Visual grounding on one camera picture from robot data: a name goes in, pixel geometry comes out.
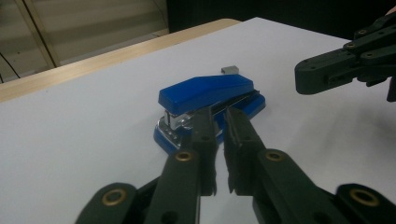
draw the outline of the white tabletop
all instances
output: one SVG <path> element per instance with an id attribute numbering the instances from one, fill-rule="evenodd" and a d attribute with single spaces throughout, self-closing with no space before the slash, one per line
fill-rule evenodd
<path id="1" fill-rule="evenodd" d="M 160 89 L 237 65 L 267 107 L 252 123 L 267 147 L 289 153 L 321 188 L 373 188 L 396 203 L 396 104 L 388 84 L 354 81 L 300 95 L 294 66 L 347 41 L 254 19 L 0 104 L 0 223 L 73 223 L 114 182 L 137 188 L 160 175 L 153 140 Z M 258 223 L 251 197 L 230 194 L 222 145 L 218 194 L 201 223 Z"/>

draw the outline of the stapler top cover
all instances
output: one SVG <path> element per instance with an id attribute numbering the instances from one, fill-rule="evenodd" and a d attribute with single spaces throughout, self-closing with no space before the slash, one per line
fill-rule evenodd
<path id="1" fill-rule="evenodd" d="M 158 103 L 181 115 L 250 91 L 254 91 L 253 81 L 240 75 L 193 77 L 160 90 Z"/>

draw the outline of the blue stapler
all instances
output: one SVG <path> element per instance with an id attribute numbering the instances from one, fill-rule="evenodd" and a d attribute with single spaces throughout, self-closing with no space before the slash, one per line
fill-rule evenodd
<path id="1" fill-rule="evenodd" d="M 250 118 L 265 108 L 265 98 L 254 90 L 253 82 L 239 75 L 237 67 L 221 69 L 224 75 L 193 77 L 160 90 L 158 103 L 165 109 L 154 130 L 154 140 L 171 154 L 181 139 L 191 135 L 194 112 L 209 106 L 218 142 L 223 140 L 224 112 L 229 106 L 243 110 Z"/>

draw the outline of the black cable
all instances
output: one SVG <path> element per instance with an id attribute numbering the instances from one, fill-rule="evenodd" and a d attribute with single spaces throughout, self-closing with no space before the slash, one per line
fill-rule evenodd
<path id="1" fill-rule="evenodd" d="M 6 61 L 6 63 L 8 64 L 8 66 L 12 69 L 12 71 L 15 73 L 15 76 L 17 76 L 17 78 L 21 78 L 17 71 L 15 71 L 14 67 L 11 65 L 11 63 L 9 63 L 9 61 L 4 57 L 4 55 L 0 52 L 1 57 L 4 59 L 4 61 Z"/>
<path id="2" fill-rule="evenodd" d="M 163 11 L 161 10 L 160 6 L 158 6 L 158 3 L 155 0 L 152 0 L 152 2 L 155 4 L 155 6 L 160 10 L 161 16 L 163 17 L 163 23 L 165 24 L 166 27 L 168 27 L 168 24 L 166 23 L 165 16 L 163 15 Z"/>

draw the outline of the table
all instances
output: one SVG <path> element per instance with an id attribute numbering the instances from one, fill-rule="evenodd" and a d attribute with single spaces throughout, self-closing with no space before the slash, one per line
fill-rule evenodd
<path id="1" fill-rule="evenodd" d="M 294 66 L 346 40 L 258 18 L 211 31 L 120 63 L 109 54 L 111 66 L 81 64 L 86 76 L 69 77 L 63 72 L 74 65 L 61 67 L 66 82 L 19 80 L 30 82 L 28 94 L 14 84 L 1 89 L 0 223 L 73 223 L 103 186 L 139 188 L 158 176 L 166 160 L 152 138 L 163 115 L 158 91 L 233 64 L 267 99 L 252 120 L 267 147 L 289 153 L 330 192 L 360 183 L 396 202 L 396 104 L 386 101 L 388 85 L 295 91 Z M 12 89 L 16 95 L 3 96 Z M 222 146 L 216 167 L 218 194 L 202 198 L 201 223 L 257 223 L 252 199 L 228 191 Z"/>

